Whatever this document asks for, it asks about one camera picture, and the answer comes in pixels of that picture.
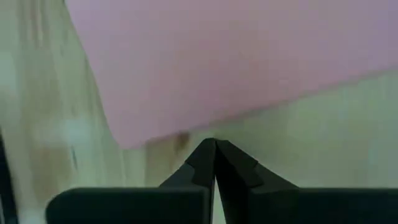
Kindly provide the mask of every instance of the pink sheet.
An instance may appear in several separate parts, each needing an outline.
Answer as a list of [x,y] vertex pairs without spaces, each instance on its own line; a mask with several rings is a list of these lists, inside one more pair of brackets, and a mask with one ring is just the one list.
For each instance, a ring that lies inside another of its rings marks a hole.
[[396,0],[67,0],[124,148],[398,65]]

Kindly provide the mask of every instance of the pink paper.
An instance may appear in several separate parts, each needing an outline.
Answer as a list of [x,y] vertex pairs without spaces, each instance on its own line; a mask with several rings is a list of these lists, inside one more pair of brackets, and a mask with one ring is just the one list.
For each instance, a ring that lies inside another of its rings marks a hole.
[[125,148],[398,65],[396,0],[68,0]]

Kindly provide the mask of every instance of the black plastic piece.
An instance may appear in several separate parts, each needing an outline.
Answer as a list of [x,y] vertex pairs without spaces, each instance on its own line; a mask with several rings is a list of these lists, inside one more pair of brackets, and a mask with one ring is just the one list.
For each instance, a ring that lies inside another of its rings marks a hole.
[[0,136],[0,224],[16,224],[17,209],[12,191],[6,152]]
[[47,221],[211,223],[215,176],[227,224],[398,223],[397,189],[301,189],[216,139],[158,188],[70,190],[49,203]]

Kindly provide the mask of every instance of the wooden surface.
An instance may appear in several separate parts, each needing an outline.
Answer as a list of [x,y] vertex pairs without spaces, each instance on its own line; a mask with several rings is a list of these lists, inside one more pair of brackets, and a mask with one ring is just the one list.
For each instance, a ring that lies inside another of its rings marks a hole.
[[397,95],[397,71],[384,72],[122,151],[63,1],[0,0],[0,125],[22,224],[45,223],[65,189],[155,186],[210,136],[299,186],[398,187]]

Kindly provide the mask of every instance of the light wood grain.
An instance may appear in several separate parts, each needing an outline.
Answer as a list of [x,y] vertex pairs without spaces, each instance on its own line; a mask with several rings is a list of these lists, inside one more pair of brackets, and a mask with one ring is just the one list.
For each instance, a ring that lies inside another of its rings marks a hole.
[[22,224],[45,223],[47,202],[72,187],[155,186],[207,137],[300,186],[398,187],[397,95],[397,71],[384,72],[122,151],[63,1],[0,1],[0,125]]

